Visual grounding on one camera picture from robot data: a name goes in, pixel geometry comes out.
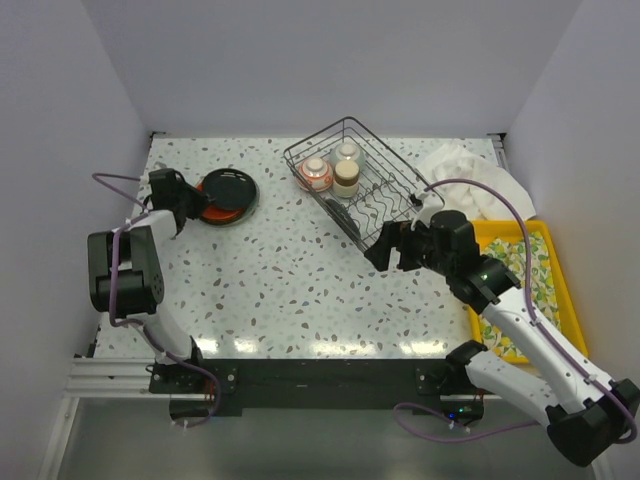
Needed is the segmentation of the orange plate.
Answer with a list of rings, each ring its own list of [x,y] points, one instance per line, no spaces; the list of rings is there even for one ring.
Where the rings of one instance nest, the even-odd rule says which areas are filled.
[[[210,225],[222,226],[239,221],[248,209],[246,200],[237,199],[225,194],[215,196],[212,188],[206,188],[203,182],[197,189],[207,195],[208,204],[199,220]]]

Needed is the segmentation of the green floral plate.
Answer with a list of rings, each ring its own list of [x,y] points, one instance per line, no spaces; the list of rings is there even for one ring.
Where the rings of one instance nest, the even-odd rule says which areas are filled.
[[[245,214],[240,218],[240,220],[236,221],[234,223],[228,224],[228,225],[222,225],[222,226],[217,226],[217,227],[224,227],[224,226],[230,226],[230,225],[238,224],[241,221],[244,221],[244,220],[248,219],[254,213],[254,211],[256,210],[256,208],[257,208],[257,206],[259,204],[259,198],[260,198],[260,191],[259,191],[258,185],[257,185],[256,182],[255,182],[255,184],[256,184],[257,190],[258,190],[257,199],[248,207],[248,209],[246,210]]]

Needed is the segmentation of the cream brown cup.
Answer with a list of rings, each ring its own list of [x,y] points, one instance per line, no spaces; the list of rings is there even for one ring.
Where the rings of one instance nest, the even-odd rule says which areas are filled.
[[[351,198],[359,189],[359,165],[353,160],[342,160],[335,165],[333,192],[340,198]]]

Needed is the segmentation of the white orange patterned bowl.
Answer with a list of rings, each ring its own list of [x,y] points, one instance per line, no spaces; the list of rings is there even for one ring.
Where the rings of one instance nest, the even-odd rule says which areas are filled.
[[[303,190],[323,192],[328,190],[334,181],[332,166],[321,157],[308,158],[297,167],[299,177],[297,183]]]

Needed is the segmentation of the dark blue plate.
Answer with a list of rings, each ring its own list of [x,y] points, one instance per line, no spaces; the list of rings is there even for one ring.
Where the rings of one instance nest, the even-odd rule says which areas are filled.
[[[345,232],[345,234],[354,241],[361,239],[359,227],[348,213],[346,207],[333,199],[325,201],[329,216],[336,224]]]

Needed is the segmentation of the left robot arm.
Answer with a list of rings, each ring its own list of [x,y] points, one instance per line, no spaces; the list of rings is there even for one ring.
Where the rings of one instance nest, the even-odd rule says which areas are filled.
[[[134,328],[152,349],[162,381],[185,392],[203,386],[211,395],[219,387],[202,363],[202,355],[164,306],[165,282],[159,249],[179,235],[186,222],[208,206],[206,195],[178,171],[159,169],[143,179],[151,188],[141,208],[116,229],[87,238],[89,295],[95,310],[108,315],[114,328]]]

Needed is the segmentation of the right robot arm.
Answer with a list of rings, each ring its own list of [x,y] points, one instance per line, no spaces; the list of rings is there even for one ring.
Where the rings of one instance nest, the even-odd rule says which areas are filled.
[[[564,337],[515,274],[481,253],[464,214],[440,211],[427,223],[385,223],[365,256],[385,271],[392,251],[399,252],[403,271],[426,268],[442,275],[453,295],[506,334],[538,371],[532,375],[468,341],[447,357],[445,379],[452,390],[466,393],[476,386],[500,396],[544,428],[576,466],[637,438],[638,387],[629,379],[614,380]]]

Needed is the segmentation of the white towel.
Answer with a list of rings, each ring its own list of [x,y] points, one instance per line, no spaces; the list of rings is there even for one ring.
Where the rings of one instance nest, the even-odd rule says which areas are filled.
[[[417,170],[433,182],[458,178],[479,182],[502,195],[523,220],[537,215],[528,192],[505,169],[449,142],[421,160]],[[444,208],[458,210],[469,220],[511,220],[510,211],[492,194],[473,185],[447,184],[436,188]]]

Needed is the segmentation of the pale green ribbed cup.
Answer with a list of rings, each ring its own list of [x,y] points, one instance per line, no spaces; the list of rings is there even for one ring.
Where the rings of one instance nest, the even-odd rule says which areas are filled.
[[[354,161],[360,170],[363,170],[366,166],[363,150],[353,142],[339,143],[331,150],[329,163],[332,167],[335,167],[339,162],[345,160]]]

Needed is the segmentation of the lemon print cloth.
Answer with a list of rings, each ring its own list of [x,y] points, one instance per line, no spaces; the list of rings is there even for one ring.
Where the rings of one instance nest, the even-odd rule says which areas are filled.
[[[540,232],[529,234],[531,247],[531,298],[545,317],[561,331],[561,320],[556,299],[549,250]],[[495,238],[483,250],[485,255],[502,261],[519,279],[525,282],[526,252],[523,240],[510,242]],[[525,360],[526,357],[511,339],[483,316],[478,317],[482,343],[499,357],[506,360]]]

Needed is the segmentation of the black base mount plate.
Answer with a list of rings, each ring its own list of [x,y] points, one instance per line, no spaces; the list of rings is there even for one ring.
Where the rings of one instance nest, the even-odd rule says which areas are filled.
[[[390,410],[408,402],[470,424],[485,394],[444,359],[205,359],[194,371],[154,364],[149,391],[170,398],[172,418],[239,417],[254,409]]]

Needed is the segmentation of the aluminium frame rail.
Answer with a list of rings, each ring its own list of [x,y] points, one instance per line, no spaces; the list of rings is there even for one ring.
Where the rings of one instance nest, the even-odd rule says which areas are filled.
[[[57,479],[82,399],[150,396],[148,359],[75,358],[63,389],[38,479]]]

